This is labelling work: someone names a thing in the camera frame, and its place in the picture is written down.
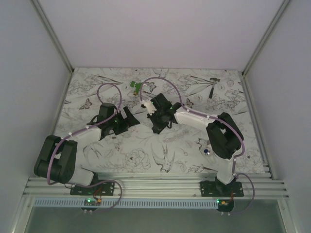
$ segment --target hammer head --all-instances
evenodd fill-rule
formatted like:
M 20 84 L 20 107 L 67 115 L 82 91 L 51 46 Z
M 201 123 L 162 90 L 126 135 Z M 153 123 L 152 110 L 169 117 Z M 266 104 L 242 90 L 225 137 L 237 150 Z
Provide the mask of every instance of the hammer head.
M 220 82 L 220 79 L 217 79 L 217 78 L 210 78 L 209 80 L 212 80 L 214 82 Z

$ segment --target green toy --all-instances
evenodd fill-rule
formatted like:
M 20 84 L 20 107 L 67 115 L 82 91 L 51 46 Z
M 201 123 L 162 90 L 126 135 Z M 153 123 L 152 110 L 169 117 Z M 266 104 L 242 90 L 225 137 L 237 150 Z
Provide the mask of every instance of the green toy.
M 130 86 L 135 88 L 134 96 L 138 95 L 139 90 L 141 88 L 141 85 L 142 85 L 142 83 L 136 83 L 134 81 L 131 81 L 131 85 Z

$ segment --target white wall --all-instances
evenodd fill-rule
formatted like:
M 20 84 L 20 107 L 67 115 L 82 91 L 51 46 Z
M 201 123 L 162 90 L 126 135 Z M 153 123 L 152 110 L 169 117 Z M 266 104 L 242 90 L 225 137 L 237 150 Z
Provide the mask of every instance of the white wall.
M 292 1 L 248 82 L 268 151 L 311 229 L 311 1 Z
M 0 1 L 0 232 L 33 175 L 68 71 L 29 0 Z
M 242 71 L 282 0 L 40 0 L 75 67 Z

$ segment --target butterfly drawing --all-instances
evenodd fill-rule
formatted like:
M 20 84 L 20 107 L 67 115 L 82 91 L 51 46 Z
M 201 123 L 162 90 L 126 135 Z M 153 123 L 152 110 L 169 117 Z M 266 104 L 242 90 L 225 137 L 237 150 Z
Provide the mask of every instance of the butterfly drawing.
M 79 108 L 79 110 L 82 110 L 82 109 L 89 109 L 89 107 L 90 107 L 91 105 L 92 105 L 91 101 L 89 101 L 89 98 L 87 98 L 86 103 L 85 103 L 83 106 L 81 106 L 81 107 Z
M 193 106 L 193 103 L 190 101 L 189 98 L 187 98 L 187 100 L 186 100 L 186 105 L 187 105 L 189 108 L 192 108 L 192 106 Z
M 149 90 L 150 90 L 150 92 L 153 92 L 153 91 L 154 91 L 154 89 L 156 88 L 155 83 L 148 83 L 148 86 L 149 86 Z

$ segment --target floral patterned tabletop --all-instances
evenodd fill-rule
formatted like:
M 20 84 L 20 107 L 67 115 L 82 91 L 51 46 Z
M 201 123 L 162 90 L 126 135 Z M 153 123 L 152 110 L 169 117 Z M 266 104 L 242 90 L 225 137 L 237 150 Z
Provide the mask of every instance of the floral patterned tabletop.
M 130 87 L 131 81 L 141 82 L 150 77 L 162 77 L 173 82 L 190 108 L 210 114 L 229 113 L 242 132 L 246 147 L 245 155 L 237 159 L 236 170 L 264 172 L 241 82 L 238 72 L 234 70 L 77 68 L 56 135 L 65 136 L 68 132 L 83 128 L 98 114 L 101 103 L 96 92 L 103 83 L 114 83 L 121 89 L 121 107 L 128 106 L 140 121 L 139 125 L 125 133 L 106 136 L 77 152 L 78 164 L 96 172 L 122 173 L 201 173 L 213 169 L 204 153 L 205 149 L 211 149 L 205 131 L 173 124 L 171 129 L 153 134 L 146 109 L 141 108 L 138 96 L 134 96 L 134 88 Z M 220 82 L 216 83 L 213 97 L 209 99 L 210 78 L 213 77 L 220 79 Z M 161 80 L 150 82 L 143 90 L 145 99 L 163 93 L 169 101 L 179 101 L 173 87 Z M 109 85 L 101 88 L 100 97 L 115 105 L 120 100 L 117 90 Z

